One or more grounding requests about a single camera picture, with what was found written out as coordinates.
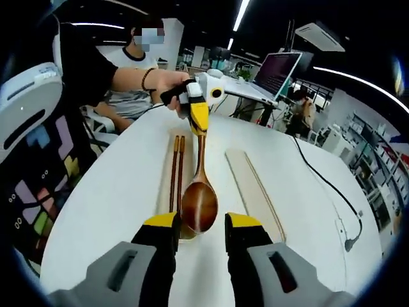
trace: bracelet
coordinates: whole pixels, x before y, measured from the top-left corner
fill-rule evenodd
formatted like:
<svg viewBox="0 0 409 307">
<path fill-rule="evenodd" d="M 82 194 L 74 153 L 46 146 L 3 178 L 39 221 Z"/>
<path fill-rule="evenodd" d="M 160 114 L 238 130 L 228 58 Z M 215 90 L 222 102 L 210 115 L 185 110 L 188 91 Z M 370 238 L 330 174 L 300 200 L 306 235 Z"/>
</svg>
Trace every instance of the bracelet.
<svg viewBox="0 0 409 307">
<path fill-rule="evenodd" d="M 146 73 L 145 73 L 145 75 L 143 76 L 143 78 L 142 78 L 142 89 L 143 89 L 144 91 L 148 91 L 148 89 L 145 88 L 145 79 L 146 79 L 146 77 L 148 76 L 148 74 L 149 74 L 152 70 L 154 70 L 154 69 L 155 69 L 154 67 L 149 68 L 149 69 L 146 71 Z"/>
</svg>

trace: ceiling light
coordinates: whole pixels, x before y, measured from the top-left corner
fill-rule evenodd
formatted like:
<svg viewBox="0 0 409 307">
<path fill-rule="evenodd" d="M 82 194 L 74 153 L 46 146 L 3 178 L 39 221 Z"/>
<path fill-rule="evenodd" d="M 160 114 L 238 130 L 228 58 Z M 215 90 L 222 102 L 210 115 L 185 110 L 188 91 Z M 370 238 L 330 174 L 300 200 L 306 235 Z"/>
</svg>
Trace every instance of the ceiling light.
<svg viewBox="0 0 409 307">
<path fill-rule="evenodd" d="M 229 41 L 229 46 L 228 46 L 228 50 L 230 50 L 230 48 L 231 48 L 231 45 L 233 44 L 233 39 L 232 38 L 230 38 L 230 41 Z"/>
<path fill-rule="evenodd" d="M 252 56 L 253 58 L 257 58 L 257 59 L 260 58 L 258 55 L 253 54 L 253 53 L 246 52 L 245 54 L 248 55 L 248 56 Z"/>
<path fill-rule="evenodd" d="M 114 26 L 113 24 L 94 24 L 92 22 L 73 22 L 74 26 L 101 26 L 101 27 L 108 27 L 108 28 L 116 28 L 116 29 L 124 29 L 121 26 Z"/>
<path fill-rule="evenodd" d="M 314 66 L 314 69 L 316 69 L 316 70 L 322 70 L 323 72 L 332 72 L 333 74 L 342 75 L 342 76 L 344 76 L 344 77 L 351 78 L 351 79 L 356 80 L 356 81 L 358 81 L 358 82 L 364 83 L 364 84 L 366 84 L 366 85 L 368 85 L 368 86 L 370 86 L 370 87 L 372 87 L 372 88 L 374 88 L 374 89 L 380 91 L 380 92 L 383 93 L 384 95 L 388 96 L 388 98 L 390 98 L 390 99 L 392 99 L 394 102 L 396 102 L 402 109 L 405 110 L 406 113 L 409 114 L 409 108 L 406 107 L 406 106 L 402 103 L 402 101 L 400 101 L 399 99 L 397 99 L 395 96 L 393 96 L 392 94 L 388 93 L 388 92 L 385 91 L 384 89 L 380 88 L 379 86 L 376 86 L 375 84 L 372 84 L 372 83 L 370 83 L 370 82 L 368 82 L 368 81 L 366 81 L 366 80 L 363 80 L 363 79 L 361 79 L 361 78 L 355 77 L 354 75 L 348 75 L 348 74 L 345 74 L 344 72 L 337 72 L 336 70 L 331 70 L 331 69 L 322 68 L 322 67 L 316 67 L 316 66 Z"/>
<path fill-rule="evenodd" d="M 104 40 L 104 43 L 126 43 L 123 40 Z"/>
<path fill-rule="evenodd" d="M 249 5 L 250 0 L 242 0 L 242 5 L 240 5 L 240 10 L 238 11 L 235 26 L 233 28 L 233 31 L 237 31 L 240 23 L 242 22 L 242 18 L 244 16 L 245 10 L 247 9 L 247 6 Z"/>
</svg>

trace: laptop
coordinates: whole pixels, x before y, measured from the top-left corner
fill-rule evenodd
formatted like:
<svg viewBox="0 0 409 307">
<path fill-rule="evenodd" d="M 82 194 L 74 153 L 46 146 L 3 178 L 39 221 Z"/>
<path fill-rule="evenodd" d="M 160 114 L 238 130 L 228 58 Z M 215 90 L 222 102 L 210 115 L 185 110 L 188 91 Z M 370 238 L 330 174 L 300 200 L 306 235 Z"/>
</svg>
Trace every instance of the laptop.
<svg viewBox="0 0 409 307">
<path fill-rule="evenodd" d="M 301 55 L 301 52 L 267 54 L 253 82 L 228 78 L 225 92 L 261 103 L 276 104 L 277 97 L 300 61 Z"/>
</svg>

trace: ceiling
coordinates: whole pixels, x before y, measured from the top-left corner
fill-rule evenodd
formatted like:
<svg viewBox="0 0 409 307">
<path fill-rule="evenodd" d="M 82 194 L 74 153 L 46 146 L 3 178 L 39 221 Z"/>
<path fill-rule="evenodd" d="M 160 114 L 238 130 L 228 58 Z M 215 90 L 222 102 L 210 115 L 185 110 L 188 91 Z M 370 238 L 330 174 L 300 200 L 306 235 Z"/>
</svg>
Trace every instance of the ceiling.
<svg viewBox="0 0 409 307">
<path fill-rule="evenodd" d="M 117 0 L 68 0 L 58 16 L 60 21 L 125 26 L 142 14 L 130 8 L 134 7 L 162 18 L 179 19 L 185 26 L 181 50 L 194 50 L 196 45 L 227 47 L 229 39 L 234 38 L 232 53 L 255 61 L 263 61 L 267 53 L 283 47 L 289 20 L 294 19 L 295 28 L 318 20 L 340 38 L 346 52 L 322 52 L 297 35 L 293 48 L 314 53 L 313 66 L 355 75 L 391 93 L 392 57 L 397 56 L 404 68 L 409 63 L 409 27 L 405 24 L 405 10 L 397 0 L 250 0 L 237 32 L 233 32 L 233 26 L 241 0 L 121 0 L 128 7 L 114 2 Z M 82 30 L 98 45 L 128 38 L 128 33 L 120 29 Z M 356 81 L 312 69 L 301 77 L 329 88 L 342 88 L 364 103 L 373 104 L 381 114 L 390 113 L 389 98 Z"/>
</svg>

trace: wooden chopstick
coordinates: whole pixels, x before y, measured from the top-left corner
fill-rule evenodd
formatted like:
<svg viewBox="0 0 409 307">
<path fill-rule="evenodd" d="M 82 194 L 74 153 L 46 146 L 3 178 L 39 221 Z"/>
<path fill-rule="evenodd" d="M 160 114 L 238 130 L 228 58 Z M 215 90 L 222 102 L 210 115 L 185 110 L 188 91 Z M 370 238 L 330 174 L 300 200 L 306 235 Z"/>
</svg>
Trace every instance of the wooden chopstick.
<svg viewBox="0 0 409 307">
<path fill-rule="evenodd" d="M 179 147 L 179 170 L 178 170 L 178 194 L 177 194 L 177 204 L 178 212 L 181 209 L 181 182 L 182 182 L 182 173 L 183 173 L 183 156 L 185 155 L 185 137 L 180 138 L 180 147 Z"/>
<path fill-rule="evenodd" d="M 173 160 L 172 160 L 172 175 L 171 175 L 171 190 L 169 195 L 169 212 L 173 211 L 173 199 L 174 199 L 174 180 L 176 176 L 176 160 L 178 158 L 179 151 L 179 136 L 176 136 L 173 144 Z"/>
</svg>

